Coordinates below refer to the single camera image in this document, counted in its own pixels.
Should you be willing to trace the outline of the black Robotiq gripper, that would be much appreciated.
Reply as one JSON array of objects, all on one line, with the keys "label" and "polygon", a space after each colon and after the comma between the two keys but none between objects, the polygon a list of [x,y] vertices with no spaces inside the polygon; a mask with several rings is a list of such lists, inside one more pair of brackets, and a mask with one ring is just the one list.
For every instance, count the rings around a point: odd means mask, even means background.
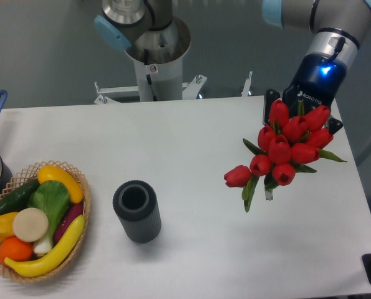
[{"label": "black Robotiq gripper", "polygon": [[[335,95],[347,74],[345,65],[338,61],[331,61],[319,54],[305,56],[294,76],[290,86],[282,93],[282,101],[288,106],[291,116],[296,116],[299,102],[304,103],[304,112],[323,105],[331,107]],[[264,94],[263,125],[269,125],[271,105],[281,94],[274,89],[267,89]],[[342,121],[330,117],[325,128],[331,135],[336,134],[344,127]],[[273,199],[274,187],[272,177],[264,180],[264,194],[266,199]]]}]

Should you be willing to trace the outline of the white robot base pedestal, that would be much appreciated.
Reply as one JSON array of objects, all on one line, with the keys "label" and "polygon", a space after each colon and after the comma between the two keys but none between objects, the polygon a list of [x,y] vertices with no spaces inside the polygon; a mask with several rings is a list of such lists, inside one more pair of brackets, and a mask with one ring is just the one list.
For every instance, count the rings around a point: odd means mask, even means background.
[{"label": "white robot base pedestal", "polygon": [[206,77],[183,83],[183,58],[191,44],[187,25],[171,1],[103,1],[94,20],[99,36],[133,61],[141,102],[197,99]]}]

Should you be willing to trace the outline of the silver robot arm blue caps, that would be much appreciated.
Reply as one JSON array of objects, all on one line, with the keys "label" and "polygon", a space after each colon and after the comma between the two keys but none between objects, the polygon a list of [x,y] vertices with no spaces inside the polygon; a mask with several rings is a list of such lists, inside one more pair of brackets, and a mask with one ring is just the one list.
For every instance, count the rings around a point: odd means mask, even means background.
[{"label": "silver robot arm blue caps", "polygon": [[314,38],[282,100],[291,116],[331,107],[371,26],[371,1],[263,1],[262,15]]}]

